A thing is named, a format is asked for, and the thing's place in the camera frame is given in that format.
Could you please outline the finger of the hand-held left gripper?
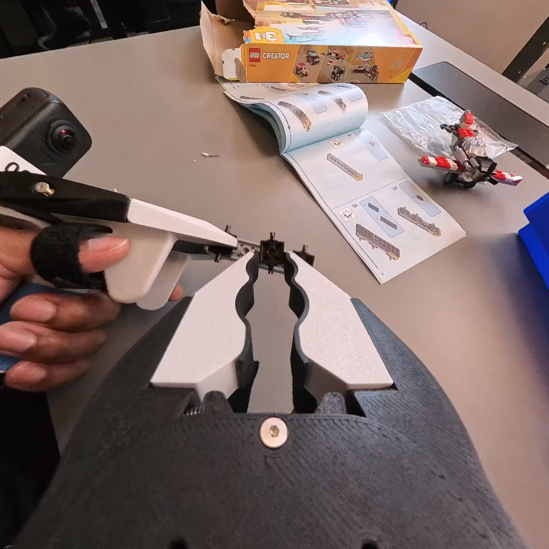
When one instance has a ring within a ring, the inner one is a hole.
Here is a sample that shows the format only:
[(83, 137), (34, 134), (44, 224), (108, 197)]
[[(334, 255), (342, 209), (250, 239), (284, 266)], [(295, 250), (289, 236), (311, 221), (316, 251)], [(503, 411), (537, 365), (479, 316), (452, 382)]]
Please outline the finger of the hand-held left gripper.
[(105, 222), (114, 236), (131, 243), (128, 255), (105, 270), (107, 292), (121, 304), (157, 310), (167, 303), (189, 254), (173, 250), (179, 241), (237, 247), (235, 236), (211, 223), (139, 200), (130, 200), (127, 219)]

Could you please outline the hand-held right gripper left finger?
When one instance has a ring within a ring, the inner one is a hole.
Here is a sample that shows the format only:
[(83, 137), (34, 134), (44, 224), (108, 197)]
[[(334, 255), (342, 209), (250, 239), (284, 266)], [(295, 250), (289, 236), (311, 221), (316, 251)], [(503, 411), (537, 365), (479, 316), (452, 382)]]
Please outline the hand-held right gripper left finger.
[(251, 327), (258, 252), (250, 251), (198, 290), (190, 301), (150, 384), (193, 389), (199, 397), (229, 397), (251, 389), (257, 372)]

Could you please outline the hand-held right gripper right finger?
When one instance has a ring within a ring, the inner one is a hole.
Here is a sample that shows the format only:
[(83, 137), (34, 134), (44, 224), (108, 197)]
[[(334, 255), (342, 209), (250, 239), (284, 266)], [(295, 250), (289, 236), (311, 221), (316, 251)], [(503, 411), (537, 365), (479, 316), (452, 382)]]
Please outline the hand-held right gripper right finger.
[(285, 254), (289, 306), (297, 316), (291, 351), (294, 403), (319, 403), (326, 393), (394, 385), (367, 331), (366, 308), (297, 253)]

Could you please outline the brick beam with black pins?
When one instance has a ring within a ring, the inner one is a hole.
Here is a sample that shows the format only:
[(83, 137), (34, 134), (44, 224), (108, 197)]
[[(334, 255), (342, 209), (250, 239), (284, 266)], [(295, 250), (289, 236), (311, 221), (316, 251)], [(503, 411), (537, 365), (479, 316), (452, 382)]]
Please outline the brick beam with black pins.
[[(231, 249), (225, 245), (206, 245), (205, 250), (210, 255), (214, 256), (214, 260), (216, 262), (219, 262), (222, 259), (237, 261), (249, 252), (257, 252), (258, 259), (259, 259), (259, 243), (254, 243), (252, 241), (241, 239), (241, 238), (237, 238), (236, 247), (233, 247)], [(303, 245), (301, 250), (291, 251), (291, 250), (286, 250), (286, 247), (285, 247), (285, 256), (290, 252), (293, 252), (294, 254), (296, 254), (298, 257), (304, 260), (307, 264), (311, 266), (314, 265), (315, 256), (309, 253), (308, 246), (306, 244)]]

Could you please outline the small black connector brick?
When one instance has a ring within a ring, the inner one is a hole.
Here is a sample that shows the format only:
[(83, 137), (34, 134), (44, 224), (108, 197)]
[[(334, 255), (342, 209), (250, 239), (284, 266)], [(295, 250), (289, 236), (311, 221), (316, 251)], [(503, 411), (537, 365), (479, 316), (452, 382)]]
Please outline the small black connector brick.
[(274, 231), (270, 232), (270, 237), (261, 240), (259, 243), (259, 263), (260, 269), (268, 271), (269, 274), (284, 274), (285, 271), (285, 243), (276, 238)]

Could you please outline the person's left hand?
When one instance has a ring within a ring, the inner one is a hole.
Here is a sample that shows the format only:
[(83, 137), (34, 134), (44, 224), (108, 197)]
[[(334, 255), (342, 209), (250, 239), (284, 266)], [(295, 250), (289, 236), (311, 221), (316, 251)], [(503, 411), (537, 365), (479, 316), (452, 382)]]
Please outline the person's left hand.
[[(35, 274), (31, 244), (36, 232), (1, 228), (1, 304), (18, 284)], [(131, 250), (127, 238), (106, 236), (80, 243), (83, 271), (96, 273), (122, 260)], [(15, 357), (3, 385), (45, 392), (81, 377), (103, 345), (103, 326), (117, 319), (121, 305), (106, 293), (37, 293), (17, 300), (11, 321), (1, 325), (1, 354)]]

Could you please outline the pale blue instruction booklet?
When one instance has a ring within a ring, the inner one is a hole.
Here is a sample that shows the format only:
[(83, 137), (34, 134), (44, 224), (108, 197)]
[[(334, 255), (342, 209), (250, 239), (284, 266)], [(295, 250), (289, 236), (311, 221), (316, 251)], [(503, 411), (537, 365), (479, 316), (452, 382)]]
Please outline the pale blue instruction booklet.
[(364, 126), (358, 86), (218, 82), (271, 124), (281, 156), (379, 283), (466, 236)]

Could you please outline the black chair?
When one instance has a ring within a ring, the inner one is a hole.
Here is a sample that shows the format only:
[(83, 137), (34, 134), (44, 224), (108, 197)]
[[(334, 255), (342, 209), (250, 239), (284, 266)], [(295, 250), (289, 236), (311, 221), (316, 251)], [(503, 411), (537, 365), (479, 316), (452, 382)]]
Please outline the black chair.
[(199, 24), (201, 1), (1, 1), (1, 58)]

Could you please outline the blue plastic bin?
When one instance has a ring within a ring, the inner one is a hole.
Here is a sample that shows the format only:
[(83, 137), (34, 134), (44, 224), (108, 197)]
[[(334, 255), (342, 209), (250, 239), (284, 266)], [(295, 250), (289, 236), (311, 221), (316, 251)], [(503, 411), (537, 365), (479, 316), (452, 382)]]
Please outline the blue plastic bin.
[(548, 193), (524, 209), (528, 223), (518, 231), (548, 288)]

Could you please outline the red white toy plane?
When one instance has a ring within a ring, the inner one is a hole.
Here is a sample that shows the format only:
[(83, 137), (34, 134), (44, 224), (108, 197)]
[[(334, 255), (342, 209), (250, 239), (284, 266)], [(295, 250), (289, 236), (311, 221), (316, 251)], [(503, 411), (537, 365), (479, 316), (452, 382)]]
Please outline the red white toy plane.
[(474, 115), (466, 110), (460, 120), (453, 124), (441, 124), (440, 128), (452, 135), (451, 151), (453, 156), (423, 155), (419, 163), (427, 168), (445, 171), (444, 184), (458, 183), (464, 189), (471, 189), (476, 184), (486, 182), (517, 186), (523, 181), (520, 175), (510, 174), (498, 169), (497, 163), (488, 156), (469, 153), (464, 147), (468, 138), (477, 137), (478, 131), (472, 129)]

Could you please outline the yellow toy brick box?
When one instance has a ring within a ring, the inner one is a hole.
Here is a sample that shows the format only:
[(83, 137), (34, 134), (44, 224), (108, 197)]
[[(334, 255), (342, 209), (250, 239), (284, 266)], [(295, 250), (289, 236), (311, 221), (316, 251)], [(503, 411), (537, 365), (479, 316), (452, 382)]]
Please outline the yellow toy brick box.
[(248, 83), (405, 83), (422, 46), (388, 1), (202, 3), (217, 76)]

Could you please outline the clear plastic bag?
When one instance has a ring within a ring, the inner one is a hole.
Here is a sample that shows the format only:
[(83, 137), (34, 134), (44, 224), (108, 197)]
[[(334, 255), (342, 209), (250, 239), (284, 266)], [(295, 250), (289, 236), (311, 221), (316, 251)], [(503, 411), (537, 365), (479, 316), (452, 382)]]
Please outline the clear plastic bag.
[[(441, 124), (457, 123), (464, 110), (446, 98), (437, 96), (383, 113), (386, 123), (405, 141), (424, 155), (455, 159), (451, 149), (452, 135)], [(464, 141), (467, 152), (496, 159), (517, 145), (504, 139), (482, 120), (475, 118), (472, 129), (477, 135)]]

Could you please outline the black flat panel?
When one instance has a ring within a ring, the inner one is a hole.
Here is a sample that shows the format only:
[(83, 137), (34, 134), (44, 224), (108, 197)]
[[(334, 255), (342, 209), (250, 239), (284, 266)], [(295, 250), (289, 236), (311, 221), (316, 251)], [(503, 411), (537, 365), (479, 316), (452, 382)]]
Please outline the black flat panel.
[(548, 177), (548, 126), (447, 61), (414, 70), (409, 79), (431, 96), (470, 110), (517, 145), (515, 155)]

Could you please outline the grey side table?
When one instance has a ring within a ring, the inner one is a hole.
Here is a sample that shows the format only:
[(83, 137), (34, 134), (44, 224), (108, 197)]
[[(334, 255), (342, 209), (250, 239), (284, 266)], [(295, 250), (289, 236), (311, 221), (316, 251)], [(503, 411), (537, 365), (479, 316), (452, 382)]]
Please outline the grey side table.
[(548, 18), (548, 1), (397, 1), (396, 10), (503, 73)]

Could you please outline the black metal frame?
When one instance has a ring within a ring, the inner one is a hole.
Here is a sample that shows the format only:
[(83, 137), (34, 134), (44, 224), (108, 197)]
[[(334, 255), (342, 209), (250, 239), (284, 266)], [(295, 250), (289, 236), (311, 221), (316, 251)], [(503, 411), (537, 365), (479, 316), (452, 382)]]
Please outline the black metal frame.
[(542, 69), (543, 55), (548, 51), (548, 17), (505, 68), (502, 75), (511, 81), (528, 86)]

